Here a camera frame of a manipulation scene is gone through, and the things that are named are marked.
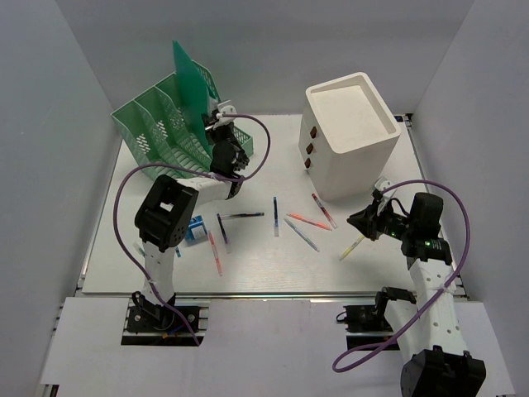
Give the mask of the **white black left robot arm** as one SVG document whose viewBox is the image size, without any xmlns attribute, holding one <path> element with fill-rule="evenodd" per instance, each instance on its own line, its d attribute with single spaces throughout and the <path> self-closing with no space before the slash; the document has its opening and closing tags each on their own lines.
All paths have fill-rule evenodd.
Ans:
<svg viewBox="0 0 529 397">
<path fill-rule="evenodd" d="M 235 136 L 233 107 L 203 116 L 207 139 L 213 144 L 209 172 L 189 179 L 156 178 L 135 217 L 144 250 L 146 271 L 142 291 L 132 295 L 142 318 L 156 330 L 171 328 L 174 309 L 174 248 L 185 238 L 193 211 L 201 203 L 238 194 L 238 174 L 250 162 Z"/>
</svg>

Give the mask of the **orange highlighter pen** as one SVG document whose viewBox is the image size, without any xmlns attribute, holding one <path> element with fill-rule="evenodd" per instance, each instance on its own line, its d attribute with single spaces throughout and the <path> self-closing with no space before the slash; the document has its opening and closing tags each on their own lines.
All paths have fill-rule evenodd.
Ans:
<svg viewBox="0 0 529 397">
<path fill-rule="evenodd" d="M 328 225 L 326 225 L 324 223 L 321 223 L 321 222 L 317 222 L 317 221 L 313 221 L 311 219 L 305 218 L 304 216 L 299 215 L 297 213 L 287 213 L 287 216 L 290 217 L 290 218 L 293 218 L 295 220 L 310 224 L 310 225 L 312 225 L 314 227 L 319 227 L 319 228 L 327 230 L 327 231 L 332 231 L 332 228 L 330 226 L 328 226 Z"/>
</svg>

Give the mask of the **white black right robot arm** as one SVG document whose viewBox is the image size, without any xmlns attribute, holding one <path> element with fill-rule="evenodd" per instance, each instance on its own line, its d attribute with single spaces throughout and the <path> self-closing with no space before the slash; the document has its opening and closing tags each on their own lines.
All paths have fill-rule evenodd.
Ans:
<svg viewBox="0 0 529 397">
<path fill-rule="evenodd" d="M 393 331 L 403 356 L 404 396 L 476 396 L 486 378 L 471 356 L 455 313 L 454 271 L 448 242 L 439 236 L 442 198 L 417 193 L 409 212 L 397 214 L 379 190 L 348 223 L 372 241 L 386 235 L 401 243 L 415 290 L 384 287 L 374 304 L 346 308 L 351 332 Z"/>
</svg>

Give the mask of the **red gel pen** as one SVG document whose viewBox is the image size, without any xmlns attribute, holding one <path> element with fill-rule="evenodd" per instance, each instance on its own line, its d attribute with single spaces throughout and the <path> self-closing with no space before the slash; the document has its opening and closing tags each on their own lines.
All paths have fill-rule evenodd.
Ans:
<svg viewBox="0 0 529 397">
<path fill-rule="evenodd" d="M 326 210 L 326 208 L 324 207 L 324 205 L 322 204 L 322 202 L 320 201 L 320 199 L 317 197 L 317 195 L 315 193 L 312 193 L 311 194 L 313 200 L 315 201 L 315 203 L 317 204 L 317 206 L 321 209 L 321 211 L 323 212 L 323 214 L 325 215 L 327 221 L 331 224 L 331 226 L 334 228 L 334 229 L 337 229 L 337 224 L 336 222 L 334 221 L 334 219 L 332 218 L 332 216 L 329 214 L 329 212 Z"/>
</svg>

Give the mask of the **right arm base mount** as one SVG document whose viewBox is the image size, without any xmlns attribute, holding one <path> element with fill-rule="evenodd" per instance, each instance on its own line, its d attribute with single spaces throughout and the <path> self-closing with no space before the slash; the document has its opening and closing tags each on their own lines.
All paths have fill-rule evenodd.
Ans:
<svg viewBox="0 0 529 397">
<path fill-rule="evenodd" d="M 402 300 L 415 304 L 414 294 L 407 289 L 383 287 L 373 304 L 346 305 L 336 315 L 336 322 L 346 325 L 347 349 L 363 345 L 386 342 L 393 335 L 393 329 L 384 317 L 388 302 Z"/>
</svg>

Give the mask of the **yellow highlighter pen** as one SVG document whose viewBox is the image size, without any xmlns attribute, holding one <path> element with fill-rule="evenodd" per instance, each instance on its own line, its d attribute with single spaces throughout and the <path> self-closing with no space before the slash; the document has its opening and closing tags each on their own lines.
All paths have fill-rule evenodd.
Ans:
<svg viewBox="0 0 529 397">
<path fill-rule="evenodd" d="M 339 256 L 339 261 L 343 261 L 363 240 L 364 236 L 359 236 L 345 251 Z"/>
</svg>

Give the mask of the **pink orange pen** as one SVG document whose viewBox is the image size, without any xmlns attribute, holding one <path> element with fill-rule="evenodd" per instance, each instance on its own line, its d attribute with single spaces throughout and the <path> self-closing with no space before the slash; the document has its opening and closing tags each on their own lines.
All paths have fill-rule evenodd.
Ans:
<svg viewBox="0 0 529 397">
<path fill-rule="evenodd" d="M 215 263 L 216 263 L 217 273 L 219 274 L 220 277 L 222 277 L 223 276 L 222 263 L 221 263 L 221 260 L 220 260 L 220 256 L 218 254 L 217 245 L 215 243 L 215 240 L 214 240 L 214 237 L 212 235 L 212 232 L 208 231 L 207 235 L 208 235 L 208 239 L 210 241 L 211 247 L 212 247 L 212 254 L 214 256 L 214 260 L 215 260 Z"/>
</svg>

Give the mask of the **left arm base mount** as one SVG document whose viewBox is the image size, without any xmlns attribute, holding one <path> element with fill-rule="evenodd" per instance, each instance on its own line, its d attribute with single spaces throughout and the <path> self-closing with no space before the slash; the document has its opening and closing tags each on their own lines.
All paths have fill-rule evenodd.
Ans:
<svg viewBox="0 0 529 397">
<path fill-rule="evenodd" d="M 198 347 L 205 336 L 209 307 L 169 300 L 181 314 L 148 301 L 140 291 L 128 301 L 121 344 L 136 347 Z"/>
</svg>

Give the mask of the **green file folder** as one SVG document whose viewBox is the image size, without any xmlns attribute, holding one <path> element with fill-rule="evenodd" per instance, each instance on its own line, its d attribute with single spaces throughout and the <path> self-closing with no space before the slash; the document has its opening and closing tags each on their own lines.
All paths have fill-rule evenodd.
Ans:
<svg viewBox="0 0 529 397">
<path fill-rule="evenodd" d="M 209 92 L 197 67 L 183 47 L 173 41 L 174 65 L 178 95 L 191 132 L 197 137 L 208 155 L 212 148 L 207 140 L 202 115 L 208 115 Z"/>
</svg>

